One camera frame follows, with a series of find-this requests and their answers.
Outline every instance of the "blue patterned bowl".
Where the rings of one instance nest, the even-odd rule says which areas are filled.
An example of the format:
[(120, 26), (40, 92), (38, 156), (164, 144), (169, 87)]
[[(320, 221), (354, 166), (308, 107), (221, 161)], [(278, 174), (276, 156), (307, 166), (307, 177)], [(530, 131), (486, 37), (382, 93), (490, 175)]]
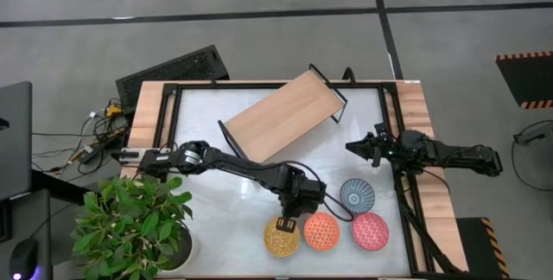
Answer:
[(365, 213), (374, 205), (374, 190), (366, 181), (351, 179), (342, 185), (340, 200), (353, 213)]

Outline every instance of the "black mat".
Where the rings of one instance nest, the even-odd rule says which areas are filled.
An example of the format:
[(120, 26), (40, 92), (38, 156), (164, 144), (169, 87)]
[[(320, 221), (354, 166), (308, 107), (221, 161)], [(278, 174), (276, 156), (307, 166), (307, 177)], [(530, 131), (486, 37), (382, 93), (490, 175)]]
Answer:
[(495, 62), (520, 107), (553, 107), (553, 52), (498, 55)]
[(116, 80), (124, 113), (133, 112), (143, 81), (155, 80), (228, 80), (225, 64), (211, 45), (173, 60)]
[(492, 223), (486, 218), (457, 219), (468, 270), (480, 277), (508, 278)]

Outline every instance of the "computer mouse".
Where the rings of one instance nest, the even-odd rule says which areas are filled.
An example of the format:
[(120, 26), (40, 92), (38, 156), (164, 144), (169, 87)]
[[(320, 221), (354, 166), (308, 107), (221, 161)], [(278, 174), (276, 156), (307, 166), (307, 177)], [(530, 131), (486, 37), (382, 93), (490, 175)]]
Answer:
[(30, 280), (35, 274), (38, 243), (34, 239), (19, 242), (11, 252), (10, 275), (13, 280)]

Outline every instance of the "yellow bowl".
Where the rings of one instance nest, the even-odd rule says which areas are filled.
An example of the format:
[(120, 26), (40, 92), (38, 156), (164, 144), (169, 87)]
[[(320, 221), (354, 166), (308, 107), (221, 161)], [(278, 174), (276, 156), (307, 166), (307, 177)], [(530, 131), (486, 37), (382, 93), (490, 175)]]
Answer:
[(277, 230), (277, 220), (278, 217), (275, 217), (265, 226), (264, 243), (271, 254), (284, 258), (300, 246), (300, 230), (296, 227), (294, 232), (281, 232)]

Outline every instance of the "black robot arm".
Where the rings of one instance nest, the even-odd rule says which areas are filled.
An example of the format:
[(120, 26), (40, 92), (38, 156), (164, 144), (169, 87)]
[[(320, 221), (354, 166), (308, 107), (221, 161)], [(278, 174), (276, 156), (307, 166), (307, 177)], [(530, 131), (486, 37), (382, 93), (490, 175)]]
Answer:
[(448, 146), (416, 130), (405, 130), (396, 140), (384, 124), (375, 128), (376, 136), (368, 132), (362, 140), (346, 144), (347, 150), (366, 160), (372, 159), (373, 167), (380, 165), (383, 157), (415, 174), (421, 174), (426, 167), (471, 169), (488, 176), (497, 176), (503, 170), (497, 151), (490, 147)]
[(323, 203), (327, 184), (309, 180), (303, 170), (286, 163), (261, 164), (226, 154), (205, 141), (192, 141), (177, 150), (160, 153), (147, 150), (139, 171), (158, 175), (160, 169), (168, 172), (177, 168), (184, 175), (198, 175), (208, 169), (218, 169), (253, 181), (278, 195), (285, 219), (314, 213)]

